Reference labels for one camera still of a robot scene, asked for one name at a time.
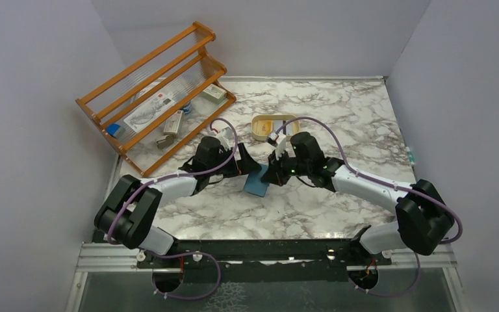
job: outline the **wooden shelf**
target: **wooden shelf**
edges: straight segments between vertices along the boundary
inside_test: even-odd
[[[227,90],[227,99],[223,104],[189,134],[179,138],[174,146],[148,168],[143,168],[136,159],[128,156],[137,144],[141,144],[141,140],[154,133],[169,116],[192,101],[206,87],[215,84],[223,88],[218,79],[227,72],[227,69],[212,58],[205,49],[205,45],[214,39],[215,34],[211,29],[195,21],[177,36],[76,100],[108,143],[143,177],[149,176],[192,140],[212,119],[236,101],[234,94]],[[114,138],[107,132],[108,126],[121,125],[123,118],[147,101],[151,101],[160,91],[174,94],[176,103],[160,115],[152,117],[153,121],[139,131],[124,127],[127,134],[120,139]]]

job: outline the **gray wall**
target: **gray wall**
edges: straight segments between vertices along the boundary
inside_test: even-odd
[[[387,86],[418,175],[463,219],[473,311],[499,311],[499,1],[432,0]]]
[[[429,0],[92,0],[125,64],[198,20],[228,75],[388,75]]]
[[[62,311],[112,149],[74,103],[123,68],[89,0],[0,1],[0,311]]]

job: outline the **white marble surface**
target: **white marble surface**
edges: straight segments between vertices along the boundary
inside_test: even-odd
[[[332,128],[354,166],[398,181],[415,180],[383,81],[254,81],[223,86],[238,101],[221,117],[235,125],[240,141],[259,163],[266,164],[272,147],[251,137],[253,116],[312,116]],[[326,155],[339,157],[333,139],[319,125],[302,121],[301,127],[317,138]],[[202,136],[152,176],[174,172],[194,154]],[[120,175],[124,174],[139,176],[122,162]],[[394,218],[365,200],[309,188],[295,178],[284,187],[269,186],[264,198],[243,192],[245,180],[246,176],[228,179],[196,196],[179,198],[159,209],[153,225],[180,239],[344,238],[364,225]]]

